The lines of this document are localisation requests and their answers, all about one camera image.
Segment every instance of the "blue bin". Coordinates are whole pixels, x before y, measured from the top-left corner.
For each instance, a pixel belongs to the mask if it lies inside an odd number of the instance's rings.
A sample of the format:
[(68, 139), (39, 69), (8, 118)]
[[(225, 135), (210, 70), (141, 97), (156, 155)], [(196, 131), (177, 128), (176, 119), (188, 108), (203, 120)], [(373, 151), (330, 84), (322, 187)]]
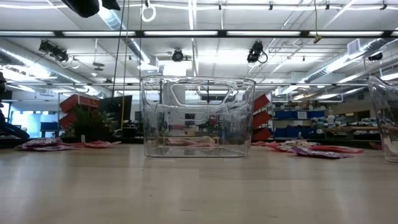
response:
[(293, 111), (276, 111), (275, 112), (276, 119), (292, 119), (294, 118)]
[(301, 128), (298, 127), (288, 127), (286, 128), (286, 136), (288, 138), (298, 138)]
[(307, 115), (306, 115), (306, 119), (309, 119), (309, 117), (308, 117), (308, 112), (306, 112), (306, 111), (294, 111), (293, 112), (293, 116), (294, 116), (294, 118), (295, 119), (298, 119), (299, 118), (299, 112), (303, 112), (303, 113), (306, 113)]
[(325, 116), (325, 112), (324, 111), (310, 111), (308, 113), (310, 118), (322, 118)]
[(275, 138), (286, 138), (286, 128), (275, 128)]
[(303, 138), (309, 138), (310, 133), (313, 131), (312, 128), (301, 128), (301, 137)]

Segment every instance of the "debris on floor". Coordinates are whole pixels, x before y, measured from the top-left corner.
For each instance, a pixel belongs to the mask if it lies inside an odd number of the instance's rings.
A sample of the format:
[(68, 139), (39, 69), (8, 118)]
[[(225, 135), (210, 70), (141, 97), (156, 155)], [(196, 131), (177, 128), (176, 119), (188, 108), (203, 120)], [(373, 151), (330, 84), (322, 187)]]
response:
[(346, 146), (321, 146), (319, 143), (307, 142), (304, 139), (298, 139), (286, 142), (254, 142), (252, 146), (269, 147), (277, 152), (296, 153), (298, 156), (317, 157), (323, 159), (341, 159), (349, 158), (352, 155), (360, 154), (364, 149), (358, 149)]
[(17, 146), (17, 149), (24, 151), (64, 151), (64, 150), (72, 150), (78, 148), (92, 148), (92, 149), (104, 149), (115, 146), (121, 142), (104, 142), (104, 141), (95, 141), (95, 142), (77, 142), (77, 143), (63, 143), (59, 138), (39, 138), (33, 139), (29, 142), (26, 142), (20, 146)]

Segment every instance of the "ceiling light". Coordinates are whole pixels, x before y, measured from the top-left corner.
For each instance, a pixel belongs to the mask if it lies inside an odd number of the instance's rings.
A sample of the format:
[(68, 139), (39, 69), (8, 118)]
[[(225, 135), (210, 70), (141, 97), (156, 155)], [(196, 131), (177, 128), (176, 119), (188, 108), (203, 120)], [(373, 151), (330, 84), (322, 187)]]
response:
[(252, 36), (299, 36), (300, 31), (227, 31), (226, 35), (252, 35)]
[(150, 71), (158, 72), (159, 71), (158, 67), (156, 67), (154, 65), (149, 65), (147, 63), (142, 63), (142, 64), (138, 65), (137, 68), (141, 71), (148, 71), (148, 72), (150, 72)]
[(54, 37), (55, 34), (51, 31), (0, 31), (0, 36), (45, 36)]
[(298, 88), (297, 85), (289, 86), (289, 87), (287, 87), (287, 88), (282, 92), (282, 94), (288, 94), (288, 93), (290, 93), (291, 91), (296, 90), (297, 88)]
[(354, 89), (354, 90), (350, 90), (350, 91), (347, 91), (347, 92), (345, 92), (344, 94), (351, 94), (351, 93), (354, 93), (354, 92), (356, 92), (356, 91), (358, 91), (358, 90), (362, 90), (363, 88), (357, 88), (357, 89)]
[(393, 79), (396, 79), (396, 78), (398, 78), (398, 73), (391, 74), (391, 75), (384, 75), (384, 76), (381, 77), (381, 79), (384, 80), (384, 81), (393, 80)]
[(23, 82), (23, 81), (37, 81), (34, 77), (29, 77), (27, 75), (23, 75), (12, 70), (4, 69), (3, 76), (6, 79)]
[(342, 80), (340, 80), (338, 83), (344, 83), (344, 82), (348, 82), (351, 80), (354, 80), (355, 78), (358, 78), (360, 75), (352, 75), (350, 77), (344, 78)]
[(325, 94), (325, 95), (319, 96), (318, 99), (321, 99), (321, 100), (329, 99), (329, 98), (335, 97), (337, 95), (338, 94)]
[(217, 31), (199, 31), (199, 30), (187, 30), (187, 31), (145, 31), (144, 35), (148, 36), (157, 36), (157, 35), (166, 35), (166, 36), (173, 36), (173, 35), (217, 35)]
[(333, 36), (369, 36), (369, 35), (382, 35), (383, 31), (311, 31), (310, 36), (321, 35), (324, 37)]
[(296, 86), (299, 87), (299, 88), (310, 88), (309, 85), (296, 85)]
[(300, 99), (302, 99), (302, 98), (304, 98), (305, 97), (305, 95), (299, 95), (299, 96), (296, 96), (294, 99), (295, 100), (300, 100)]
[(35, 92), (34, 89), (29, 88), (28, 86), (24, 86), (24, 85), (18, 85), (18, 86), (7, 85), (7, 86), (8, 86), (8, 87), (11, 87), (11, 88), (16, 88), (16, 89), (18, 89), (18, 90), (29, 91), (29, 92), (32, 92), (32, 93)]
[(75, 36), (75, 37), (94, 37), (94, 36), (132, 36), (132, 35), (136, 35), (136, 33), (134, 31), (65, 31), (62, 32), (63, 35), (65, 37), (71, 37), (71, 36)]

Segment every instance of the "clear plastic bin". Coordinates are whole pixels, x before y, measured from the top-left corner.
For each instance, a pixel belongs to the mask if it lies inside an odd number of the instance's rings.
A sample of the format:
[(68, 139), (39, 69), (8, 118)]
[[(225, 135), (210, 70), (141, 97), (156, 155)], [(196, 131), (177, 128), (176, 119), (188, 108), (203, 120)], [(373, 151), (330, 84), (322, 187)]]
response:
[(242, 78), (143, 78), (145, 155), (247, 156), (255, 88), (255, 81)]
[(398, 162), (398, 82), (368, 78), (377, 125), (387, 161)]

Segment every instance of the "security camera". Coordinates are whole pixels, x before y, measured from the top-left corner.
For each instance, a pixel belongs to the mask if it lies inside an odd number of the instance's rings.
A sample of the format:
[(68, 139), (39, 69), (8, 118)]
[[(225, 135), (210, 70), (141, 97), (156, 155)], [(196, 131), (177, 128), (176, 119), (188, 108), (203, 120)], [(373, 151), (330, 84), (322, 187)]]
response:
[(172, 60), (174, 62), (181, 62), (183, 59), (184, 59), (184, 54), (182, 53), (182, 50), (180, 50), (180, 49), (174, 50)]

